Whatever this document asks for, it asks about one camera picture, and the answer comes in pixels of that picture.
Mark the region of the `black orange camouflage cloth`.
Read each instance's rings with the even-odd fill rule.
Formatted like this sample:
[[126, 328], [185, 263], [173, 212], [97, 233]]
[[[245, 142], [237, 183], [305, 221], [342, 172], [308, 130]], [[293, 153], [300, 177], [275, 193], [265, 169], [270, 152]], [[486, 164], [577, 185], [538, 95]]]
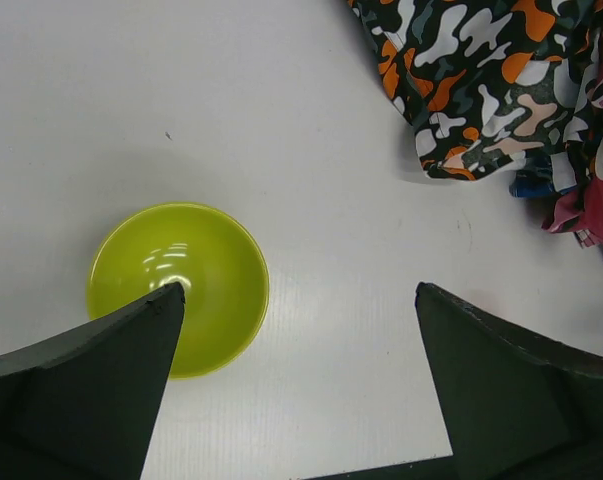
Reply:
[[383, 88], [432, 179], [592, 155], [603, 1], [354, 1]]

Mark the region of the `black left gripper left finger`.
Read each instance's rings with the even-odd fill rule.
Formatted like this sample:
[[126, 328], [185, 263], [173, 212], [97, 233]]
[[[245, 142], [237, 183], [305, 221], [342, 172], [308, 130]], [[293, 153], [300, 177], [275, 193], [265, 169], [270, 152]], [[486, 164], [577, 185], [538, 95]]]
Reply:
[[0, 479], [137, 479], [185, 310], [171, 283], [0, 355]]

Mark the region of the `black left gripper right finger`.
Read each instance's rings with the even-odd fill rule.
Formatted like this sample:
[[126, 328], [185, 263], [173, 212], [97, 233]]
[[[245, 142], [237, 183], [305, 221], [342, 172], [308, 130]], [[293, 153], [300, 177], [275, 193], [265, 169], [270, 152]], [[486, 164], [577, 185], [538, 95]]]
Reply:
[[603, 479], [603, 357], [432, 283], [415, 308], [461, 479]]

